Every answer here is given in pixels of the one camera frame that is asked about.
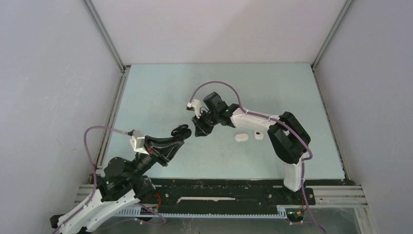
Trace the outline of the black charging case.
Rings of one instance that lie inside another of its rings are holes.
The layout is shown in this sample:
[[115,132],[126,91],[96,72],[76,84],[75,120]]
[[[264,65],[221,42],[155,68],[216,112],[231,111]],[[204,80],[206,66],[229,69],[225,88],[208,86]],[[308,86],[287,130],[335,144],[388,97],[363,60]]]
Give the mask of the black charging case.
[[175,139],[184,140],[191,136],[192,131],[187,124],[182,124],[172,130],[171,136]]

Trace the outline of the white charging case with dot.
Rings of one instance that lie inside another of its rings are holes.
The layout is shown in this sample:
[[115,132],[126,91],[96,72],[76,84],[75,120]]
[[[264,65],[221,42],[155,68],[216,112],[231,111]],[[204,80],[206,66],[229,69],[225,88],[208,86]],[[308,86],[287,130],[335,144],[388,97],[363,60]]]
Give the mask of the white charging case with dot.
[[261,132],[254,132],[254,138],[256,140],[262,140],[264,138],[264,134]]

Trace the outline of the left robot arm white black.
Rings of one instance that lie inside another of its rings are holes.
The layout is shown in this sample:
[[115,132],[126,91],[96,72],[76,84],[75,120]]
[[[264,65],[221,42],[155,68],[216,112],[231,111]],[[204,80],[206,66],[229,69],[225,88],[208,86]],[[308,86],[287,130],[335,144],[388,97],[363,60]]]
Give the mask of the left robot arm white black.
[[104,177],[97,176],[95,190],[67,214],[50,218],[56,234],[90,234],[122,209],[152,201],[155,186],[146,171],[156,163],[167,166],[191,131],[173,131],[167,138],[144,136],[140,131],[129,135],[135,158],[112,158],[104,169]]

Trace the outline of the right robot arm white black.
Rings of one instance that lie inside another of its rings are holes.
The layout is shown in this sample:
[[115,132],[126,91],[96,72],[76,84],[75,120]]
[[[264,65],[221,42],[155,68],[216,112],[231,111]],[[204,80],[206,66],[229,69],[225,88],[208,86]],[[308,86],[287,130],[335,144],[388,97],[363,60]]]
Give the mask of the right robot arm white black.
[[285,201],[295,204],[302,199],[302,162],[304,155],[309,152],[311,138],[292,113],[271,116],[251,112],[239,104],[227,105],[216,92],[202,101],[191,99],[187,103],[187,110],[195,113],[192,122],[196,137],[208,136],[218,124],[267,134],[276,156],[284,163]]

